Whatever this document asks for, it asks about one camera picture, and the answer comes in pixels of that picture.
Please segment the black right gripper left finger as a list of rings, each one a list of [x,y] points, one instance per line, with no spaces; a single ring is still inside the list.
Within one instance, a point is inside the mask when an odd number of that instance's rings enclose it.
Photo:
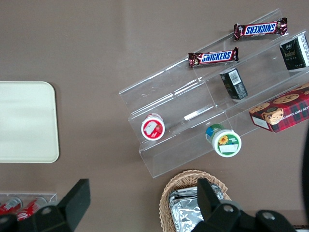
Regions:
[[[73,232],[91,203],[89,179],[80,179],[56,205],[48,205],[35,213],[36,232]]]

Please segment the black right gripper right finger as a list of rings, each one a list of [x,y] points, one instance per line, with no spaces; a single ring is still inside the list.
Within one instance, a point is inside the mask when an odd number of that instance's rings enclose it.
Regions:
[[[203,221],[194,232],[231,232],[239,223],[240,210],[230,203],[221,203],[207,179],[197,181],[197,204]]]

